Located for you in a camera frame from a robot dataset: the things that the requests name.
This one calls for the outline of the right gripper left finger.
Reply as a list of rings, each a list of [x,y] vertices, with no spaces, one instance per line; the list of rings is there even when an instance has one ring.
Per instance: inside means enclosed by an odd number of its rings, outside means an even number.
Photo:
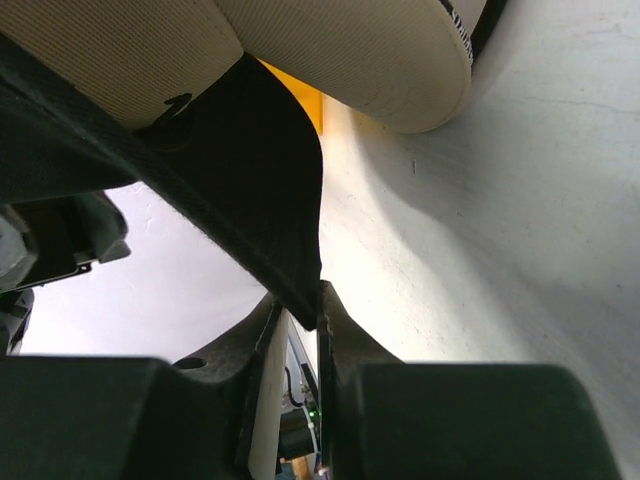
[[[282,308],[265,296],[190,356],[8,356],[5,479],[272,479]]]

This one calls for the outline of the beige baseball cap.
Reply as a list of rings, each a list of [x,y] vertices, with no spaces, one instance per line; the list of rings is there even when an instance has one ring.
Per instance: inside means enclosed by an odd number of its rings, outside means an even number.
[[[1,31],[132,130],[244,54],[402,133],[448,122],[472,83],[446,1],[5,1]]]

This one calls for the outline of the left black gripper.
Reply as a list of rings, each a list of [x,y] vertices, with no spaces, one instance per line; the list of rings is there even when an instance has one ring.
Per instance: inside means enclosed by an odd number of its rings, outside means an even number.
[[[34,289],[123,259],[128,225],[103,192],[1,206],[1,353],[20,351]]]

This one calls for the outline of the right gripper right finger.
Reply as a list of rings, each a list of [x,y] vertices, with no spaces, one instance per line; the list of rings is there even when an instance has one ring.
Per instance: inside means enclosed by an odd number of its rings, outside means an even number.
[[[333,479],[617,479],[591,399],[549,364],[406,363],[324,282],[322,464]]]

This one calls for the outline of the black baseball cap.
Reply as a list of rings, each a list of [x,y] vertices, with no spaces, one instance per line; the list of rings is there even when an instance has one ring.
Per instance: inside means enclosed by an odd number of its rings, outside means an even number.
[[[130,133],[18,44],[1,41],[3,203],[143,182],[307,330],[320,310],[322,173],[311,120],[251,55],[171,120]]]

